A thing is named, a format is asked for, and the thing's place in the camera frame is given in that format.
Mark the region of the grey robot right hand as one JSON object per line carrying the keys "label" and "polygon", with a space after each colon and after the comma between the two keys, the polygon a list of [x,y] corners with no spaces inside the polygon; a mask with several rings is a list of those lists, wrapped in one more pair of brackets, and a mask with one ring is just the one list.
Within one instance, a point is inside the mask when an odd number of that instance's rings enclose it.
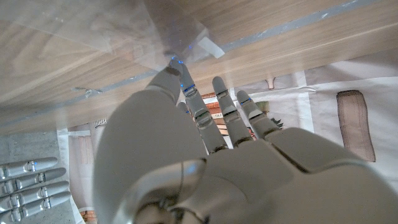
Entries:
{"label": "grey robot right hand", "polygon": [[66,202],[69,182],[50,183],[66,174],[56,157],[1,165],[1,223],[17,223]]}

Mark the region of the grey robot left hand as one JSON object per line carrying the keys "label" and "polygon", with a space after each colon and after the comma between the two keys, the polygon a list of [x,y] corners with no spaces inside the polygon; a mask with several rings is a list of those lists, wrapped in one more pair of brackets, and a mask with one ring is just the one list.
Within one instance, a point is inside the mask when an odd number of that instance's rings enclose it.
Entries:
{"label": "grey robot left hand", "polygon": [[230,142],[176,58],[116,108],[93,171],[100,222],[397,222],[397,194],[358,156],[213,88]]}

